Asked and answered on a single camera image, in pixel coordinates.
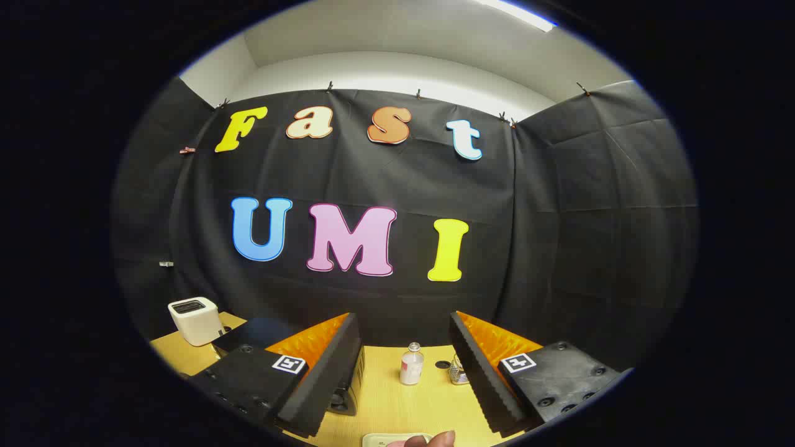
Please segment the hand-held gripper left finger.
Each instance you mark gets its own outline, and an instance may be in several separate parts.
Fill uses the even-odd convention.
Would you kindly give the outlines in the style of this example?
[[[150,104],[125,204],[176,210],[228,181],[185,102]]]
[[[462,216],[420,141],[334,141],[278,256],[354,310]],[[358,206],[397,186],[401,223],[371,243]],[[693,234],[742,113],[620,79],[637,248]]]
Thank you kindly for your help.
[[[358,318],[346,312],[298,333],[258,317],[211,343],[219,359],[190,384],[260,429],[308,438],[360,356]]]

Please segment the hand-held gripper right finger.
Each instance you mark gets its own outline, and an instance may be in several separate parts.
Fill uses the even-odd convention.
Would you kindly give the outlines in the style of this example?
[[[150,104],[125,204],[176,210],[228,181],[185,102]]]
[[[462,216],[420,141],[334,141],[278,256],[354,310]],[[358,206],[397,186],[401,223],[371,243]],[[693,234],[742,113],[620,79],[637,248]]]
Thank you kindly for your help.
[[[549,423],[624,376],[568,341],[542,346],[460,311],[450,314],[450,339],[489,429],[500,435]]]

